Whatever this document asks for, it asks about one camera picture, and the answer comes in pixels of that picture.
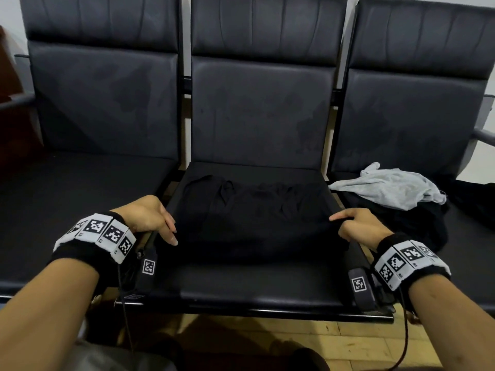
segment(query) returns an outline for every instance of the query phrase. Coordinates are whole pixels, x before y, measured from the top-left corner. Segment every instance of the hand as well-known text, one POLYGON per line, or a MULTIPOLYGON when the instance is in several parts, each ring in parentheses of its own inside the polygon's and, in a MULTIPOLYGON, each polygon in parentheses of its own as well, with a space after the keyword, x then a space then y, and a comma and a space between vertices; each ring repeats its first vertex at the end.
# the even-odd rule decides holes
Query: hand
POLYGON ((158 230, 165 242, 177 246, 175 220, 156 196, 144 196, 112 212, 122 216, 132 232, 158 230))
POLYGON ((347 217, 354 217, 354 220, 347 220, 342 223, 339 236, 349 242, 357 241, 373 251, 376 251, 382 239, 393 234, 367 208, 348 208, 331 215, 329 220, 347 217))

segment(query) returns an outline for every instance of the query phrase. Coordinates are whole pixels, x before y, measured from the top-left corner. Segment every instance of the gray pants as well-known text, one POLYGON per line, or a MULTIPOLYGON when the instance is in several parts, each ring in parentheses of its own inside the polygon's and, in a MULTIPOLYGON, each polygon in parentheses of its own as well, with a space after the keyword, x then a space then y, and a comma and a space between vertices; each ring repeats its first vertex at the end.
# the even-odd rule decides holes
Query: gray pants
POLYGON ((177 371, 174 364, 159 355, 90 344, 78 340, 62 371, 177 371))

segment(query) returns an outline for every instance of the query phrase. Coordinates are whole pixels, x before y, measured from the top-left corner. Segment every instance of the gray cloth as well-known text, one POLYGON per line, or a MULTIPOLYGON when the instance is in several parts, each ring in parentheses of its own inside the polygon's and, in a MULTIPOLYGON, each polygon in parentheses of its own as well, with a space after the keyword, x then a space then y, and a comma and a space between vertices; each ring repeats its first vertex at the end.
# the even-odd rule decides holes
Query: gray cloth
POLYGON ((67 356, 62 371, 177 371, 174 364, 159 355, 90 344, 78 340, 67 356))
POLYGON ((373 163, 354 180, 336 181, 329 185, 333 191, 349 191, 384 207, 408 211, 418 202, 445 204, 447 196, 433 182, 419 173, 400 169, 379 169, 373 163))

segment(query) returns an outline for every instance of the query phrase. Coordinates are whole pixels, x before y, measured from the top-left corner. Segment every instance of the row of connected chairs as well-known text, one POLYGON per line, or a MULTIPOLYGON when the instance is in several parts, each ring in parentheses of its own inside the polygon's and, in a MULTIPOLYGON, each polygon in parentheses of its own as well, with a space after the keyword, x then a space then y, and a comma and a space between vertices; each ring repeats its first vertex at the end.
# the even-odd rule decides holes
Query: row of connected chairs
MULTIPOLYGON (((0 183, 0 295, 39 272, 74 220, 175 176, 182 97, 179 0, 21 0, 47 156, 0 183)), ((242 183, 321 182, 323 147, 347 0, 191 0, 192 161, 242 183)), ((495 11, 406 0, 360 0, 327 176, 368 163, 456 174, 495 60, 495 11)), ((344 205, 352 203, 340 195, 344 205)), ((328 193, 329 206, 338 211, 328 193)), ((477 230, 442 255, 456 282, 493 312, 488 242, 477 230), (480 264, 456 263, 466 256, 480 264)), ((393 297, 359 245, 331 261, 177 263, 156 234, 129 259, 127 302, 161 311, 340 321, 391 321, 393 297), (155 262, 153 275, 143 273, 155 262), (355 289, 362 279, 367 289, 355 289)))

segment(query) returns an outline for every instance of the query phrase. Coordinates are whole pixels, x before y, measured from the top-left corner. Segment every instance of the chair seat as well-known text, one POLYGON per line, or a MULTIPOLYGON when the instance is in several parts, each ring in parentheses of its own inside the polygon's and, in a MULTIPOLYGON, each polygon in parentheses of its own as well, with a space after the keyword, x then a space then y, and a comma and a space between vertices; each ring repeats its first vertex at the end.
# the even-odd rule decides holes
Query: chair seat
MULTIPOLYGON (((329 180, 351 180, 357 173, 331 172, 329 180)), ((356 195, 339 192, 344 206, 356 207, 356 195)), ((495 290, 487 288, 495 281, 495 232, 449 202, 443 220, 449 232, 449 242, 438 255, 452 272, 453 283, 490 315, 495 315, 495 290)))
POLYGON ((0 295, 39 273, 77 220, 154 194, 169 159, 56 152, 0 183, 0 295))
MULTIPOLYGON (((316 170, 193 162, 167 210, 173 215, 187 183, 208 174, 245 184, 323 182, 316 170)), ((330 192, 328 203, 332 211, 340 210, 330 192)), ((347 273, 341 268, 341 257, 312 263, 177 265, 160 260, 159 250, 167 246, 159 236, 150 239, 147 247, 151 245, 157 247, 158 262, 148 299, 163 303, 164 309, 174 310, 175 306, 182 312, 327 319, 359 313, 346 296, 349 288, 342 282, 347 273)))

